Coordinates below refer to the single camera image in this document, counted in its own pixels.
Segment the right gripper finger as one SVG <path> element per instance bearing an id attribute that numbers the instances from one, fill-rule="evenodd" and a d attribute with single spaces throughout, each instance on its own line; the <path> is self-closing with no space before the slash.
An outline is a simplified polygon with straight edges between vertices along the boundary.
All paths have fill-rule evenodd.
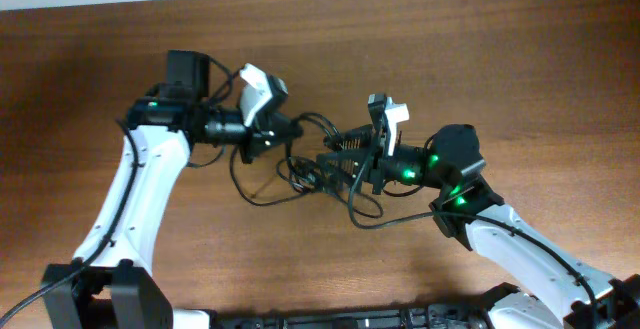
<path id="1" fill-rule="evenodd" d="M 373 156 L 374 153 L 367 148 L 318 154 L 316 163 L 325 176 L 324 191 L 338 193 L 355 187 L 354 191 L 360 193 L 373 163 Z"/>
<path id="2" fill-rule="evenodd" d="M 341 134 L 333 134 L 323 139 L 323 144 L 332 151 L 363 149 L 370 146 L 374 134 L 372 124 L 363 125 Z"/>

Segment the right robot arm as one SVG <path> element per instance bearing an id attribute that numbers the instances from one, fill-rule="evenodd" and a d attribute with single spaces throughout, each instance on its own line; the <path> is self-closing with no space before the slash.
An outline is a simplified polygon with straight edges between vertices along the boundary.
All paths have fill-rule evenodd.
<path id="1" fill-rule="evenodd" d="M 428 216 L 441 232 L 492 261 L 520 283 L 501 289 L 485 310 L 493 328 L 636 328 L 639 277 L 625 280 L 562 250 L 526 223 L 482 176 L 485 160 L 473 126 L 452 124 L 423 146 L 367 125 L 325 141 L 317 160 L 327 179 L 349 191 L 364 183 L 378 195 L 389 182 L 432 188 Z"/>

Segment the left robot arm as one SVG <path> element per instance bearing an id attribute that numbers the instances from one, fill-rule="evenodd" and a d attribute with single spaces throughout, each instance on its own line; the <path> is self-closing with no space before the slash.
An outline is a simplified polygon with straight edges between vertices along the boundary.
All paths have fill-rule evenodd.
<path id="1" fill-rule="evenodd" d="M 69 264 L 41 286 L 55 328 L 211 328 L 204 309 L 177 309 L 152 278 L 156 238 L 178 176 L 197 144 L 231 145 L 245 163 L 292 141 L 299 125 L 279 113 L 284 81 L 252 64 L 228 72 L 245 86 L 236 107 L 209 94 L 210 56 L 171 50 L 166 78 L 129 109 L 121 161 L 92 229 Z"/>

